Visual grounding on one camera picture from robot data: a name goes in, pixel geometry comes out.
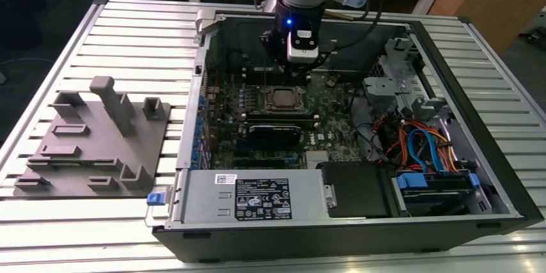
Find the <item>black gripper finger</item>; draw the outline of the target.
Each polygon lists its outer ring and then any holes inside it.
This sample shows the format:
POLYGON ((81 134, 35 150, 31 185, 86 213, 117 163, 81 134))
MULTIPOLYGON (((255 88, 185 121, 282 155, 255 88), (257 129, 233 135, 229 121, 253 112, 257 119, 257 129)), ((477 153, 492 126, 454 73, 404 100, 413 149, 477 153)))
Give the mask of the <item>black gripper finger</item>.
POLYGON ((279 69, 283 71, 285 75, 298 75, 299 64, 291 63, 286 59, 277 59, 275 63, 279 69))
POLYGON ((327 61, 331 53, 333 53, 331 51, 319 52, 318 57, 314 59, 314 61, 311 63, 303 64, 299 67, 298 74, 307 74, 311 70, 322 66, 327 61))

